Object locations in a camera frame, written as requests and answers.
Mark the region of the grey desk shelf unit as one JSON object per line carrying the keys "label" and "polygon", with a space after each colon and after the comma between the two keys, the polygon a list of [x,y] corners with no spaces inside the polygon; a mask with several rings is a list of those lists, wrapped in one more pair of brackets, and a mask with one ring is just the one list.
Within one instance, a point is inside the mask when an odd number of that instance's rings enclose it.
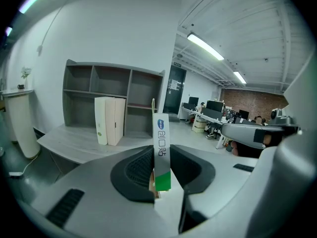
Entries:
{"label": "grey desk shelf unit", "polygon": [[115,97],[125,100],[123,134],[150,138],[152,113],[159,109],[164,74],[127,65],[69,59],[63,78],[64,124],[94,127],[94,99]]}

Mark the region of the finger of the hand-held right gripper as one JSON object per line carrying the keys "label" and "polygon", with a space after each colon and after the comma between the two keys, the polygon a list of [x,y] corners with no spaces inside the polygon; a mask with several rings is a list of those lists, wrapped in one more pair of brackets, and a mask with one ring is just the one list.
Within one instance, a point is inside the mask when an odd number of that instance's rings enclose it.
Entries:
{"label": "finger of the hand-held right gripper", "polygon": [[248,147],[264,149],[263,140],[265,131],[263,128],[260,125],[225,123],[222,125],[221,133],[233,141]]}

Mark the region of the beige file binder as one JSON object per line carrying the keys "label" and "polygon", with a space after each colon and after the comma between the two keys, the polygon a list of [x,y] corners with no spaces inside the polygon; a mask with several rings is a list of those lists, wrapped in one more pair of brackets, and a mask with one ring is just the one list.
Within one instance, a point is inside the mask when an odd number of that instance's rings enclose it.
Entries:
{"label": "beige file binder", "polygon": [[123,137],[126,100],[106,99],[106,133],[108,145],[116,146]]}

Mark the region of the grey wooden desk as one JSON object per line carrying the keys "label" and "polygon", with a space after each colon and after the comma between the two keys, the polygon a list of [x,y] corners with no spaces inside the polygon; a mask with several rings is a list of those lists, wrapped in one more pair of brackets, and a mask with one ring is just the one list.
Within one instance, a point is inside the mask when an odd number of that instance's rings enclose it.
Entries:
{"label": "grey wooden desk", "polygon": [[49,152],[59,171],[66,174],[77,165],[85,163],[100,163],[111,169],[124,158],[152,145],[153,139],[150,133],[132,131],[115,146],[101,145],[95,128],[62,124],[43,135],[37,142]]}

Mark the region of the white office desk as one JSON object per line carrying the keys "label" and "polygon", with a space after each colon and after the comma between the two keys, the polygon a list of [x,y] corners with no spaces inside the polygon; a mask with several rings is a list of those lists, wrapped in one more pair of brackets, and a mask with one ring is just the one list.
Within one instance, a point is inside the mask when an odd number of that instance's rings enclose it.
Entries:
{"label": "white office desk", "polygon": [[217,119],[208,117],[208,116],[206,116],[206,115],[204,115],[204,114],[202,114],[202,113],[199,113],[198,111],[189,110],[189,109],[187,109],[187,108],[185,108],[185,107],[181,107],[180,109],[182,109],[183,111],[186,111],[186,112],[188,112],[188,113],[194,113],[194,114],[196,115],[195,120],[197,120],[198,117],[201,117],[201,118],[204,119],[204,120],[207,120],[207,121],[212,122],[212,123],[216,123],[216,124],[218,125],[217,132],[219,133],[220,138],[219,138],[219,140],[218,140],[217,145],[215,146],[215,148],[216,148],[216,149],[221,149],[221,148],[224,147],[223,144],[226,142],[227,137],[224,136],[224,135],[221,133],[221,131],[220,131],[220,129],[221,129],[222,125],[223,125],[222,122],[220,122],[220,121],[217,120]]}

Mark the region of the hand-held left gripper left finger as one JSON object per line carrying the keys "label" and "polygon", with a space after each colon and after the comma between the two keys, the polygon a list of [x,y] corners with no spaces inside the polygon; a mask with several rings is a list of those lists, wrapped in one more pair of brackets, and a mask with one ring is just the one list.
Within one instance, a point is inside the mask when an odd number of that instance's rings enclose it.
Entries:
{"label": "hand-held left gripper left finger", "polygon": [[155,209],[149,189],[153,147],[79,165],[32,202],[36,221],[58,238],[170,238],[175,224]]}

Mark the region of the light storage crate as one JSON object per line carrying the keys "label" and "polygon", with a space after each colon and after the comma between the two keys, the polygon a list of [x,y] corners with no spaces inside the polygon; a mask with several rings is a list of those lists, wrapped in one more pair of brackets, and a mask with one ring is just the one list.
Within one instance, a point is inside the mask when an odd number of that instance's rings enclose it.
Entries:
{"label": "light storage crate", "polygon": [[195,133],[203,133],[205,131],[205,127],[206,127],[206,122],[204,121],[195,121],[193,123],[193,127],[192,127],[192,130],[195,132]]}

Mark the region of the black double door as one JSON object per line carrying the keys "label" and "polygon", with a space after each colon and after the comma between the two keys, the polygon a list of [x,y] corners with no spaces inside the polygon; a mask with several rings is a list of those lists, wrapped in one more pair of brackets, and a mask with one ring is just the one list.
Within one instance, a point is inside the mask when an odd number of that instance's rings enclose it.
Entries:
{"label": "black double door", "polygon": [[[167,90],[166,90],[165,102],[163,107],[164,113],[178,115],[181,99],[182,99],[182,94],[183,94],[185,78],[186,78],[186,70],[183,70],[173,65],[171,66]],[[170,89],[170,83],[172,79],[178,81],[177,90]]]}

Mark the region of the dark desk partition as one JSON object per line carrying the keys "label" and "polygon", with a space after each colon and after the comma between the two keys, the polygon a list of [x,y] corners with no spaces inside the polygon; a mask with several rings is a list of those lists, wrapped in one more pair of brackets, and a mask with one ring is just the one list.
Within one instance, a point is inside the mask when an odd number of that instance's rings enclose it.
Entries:
{"label": "dark desk partition", "polygon": [[202,108],[201,113],[209,118],[221,120],[222,119],[222,112],[218,112],[215,110]]}

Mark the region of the small plant in vase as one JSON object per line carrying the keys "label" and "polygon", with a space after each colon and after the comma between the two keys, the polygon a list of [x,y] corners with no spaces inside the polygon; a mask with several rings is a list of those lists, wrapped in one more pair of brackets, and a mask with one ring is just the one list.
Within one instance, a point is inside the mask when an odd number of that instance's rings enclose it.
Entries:
{"label": "small plant in vase", "polygon": [[28,88],[28,76],[31,74],[32,69],[29,67],[22,67],[21,69],[21,78],[24,80],[24,88]]}

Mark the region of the white and green packet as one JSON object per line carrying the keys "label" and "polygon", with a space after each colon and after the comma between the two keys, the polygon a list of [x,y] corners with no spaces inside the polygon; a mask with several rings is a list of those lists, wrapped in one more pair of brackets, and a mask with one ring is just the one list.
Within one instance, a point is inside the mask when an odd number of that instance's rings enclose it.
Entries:
{"label": "white and green packet", "polygon": [[171,189],[170,133],[168,114],[155,113],[155,99],[152,99],[154,178],[156,191]]}

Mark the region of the grey wall conduit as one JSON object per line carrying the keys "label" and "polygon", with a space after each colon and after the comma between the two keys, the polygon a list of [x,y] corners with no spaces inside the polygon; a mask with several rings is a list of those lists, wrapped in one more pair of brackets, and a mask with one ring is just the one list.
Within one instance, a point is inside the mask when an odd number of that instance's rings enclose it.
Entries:
{"label": "grey wall conduit", "polygon": [[51,27],[52,27],[52,25],[53,25],[55,19],[57,18],[57,16],[59,15],[59,13],[60,13],[60,11],[63,9],[63,7],[64,7],[64,6],[61,6],[61,7],[58,9],[57,13],[54,15],[54,17],[53,17],[51,23],[49,24],[49,26],[48,26],[48,28],[47,28],[47,31],[45,32],[44,37],[43,37],[43,39],[42,39],[42,42],[41,42],[41,44],[40,44],[41,47],[43,46],[43,44],[44,44],[44,42],[45,42],[45,39],[46,39],[46,37],[47,37],[47,34],[48,34],[49,30],[51,29]]}

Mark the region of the white file binder green dot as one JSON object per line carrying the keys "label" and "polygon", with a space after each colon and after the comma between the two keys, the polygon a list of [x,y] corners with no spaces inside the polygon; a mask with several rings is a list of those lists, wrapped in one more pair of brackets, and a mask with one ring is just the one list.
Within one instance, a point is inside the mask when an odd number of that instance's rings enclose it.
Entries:
{"label": "white file binder green dot", "polygon": [[106,99],[107,97],[95,98],[95,122],[98,143],[107,145],[106,134]]}

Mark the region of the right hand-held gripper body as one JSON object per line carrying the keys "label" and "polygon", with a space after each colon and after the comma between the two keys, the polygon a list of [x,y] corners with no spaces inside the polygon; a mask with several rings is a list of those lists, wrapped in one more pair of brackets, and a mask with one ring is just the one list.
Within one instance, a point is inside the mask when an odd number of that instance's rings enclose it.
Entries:
{"label": "right hand-held gripper body", "polygon": [[262,139],[263,147],[253,148],[245,144],[236,143],[236,156],[247,158],[259,158],[265,148],[278,146],[287,136],[298,131],[298,126],[293,118],[284,116],[281,109],[273,109],[270,114],[268,126],[281,127],[282,131],[262,131],[257,139]]}

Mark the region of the white curved counter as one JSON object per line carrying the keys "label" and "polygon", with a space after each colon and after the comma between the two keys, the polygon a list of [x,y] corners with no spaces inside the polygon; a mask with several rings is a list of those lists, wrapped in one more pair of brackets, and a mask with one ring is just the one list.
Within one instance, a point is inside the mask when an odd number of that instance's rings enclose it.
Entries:
{"label": "white curved counter", "polygon": [[34,159],[40,152],[30,115],[29,94],[33,91],[14,89],[1,92],[14,136],[27,159]]}

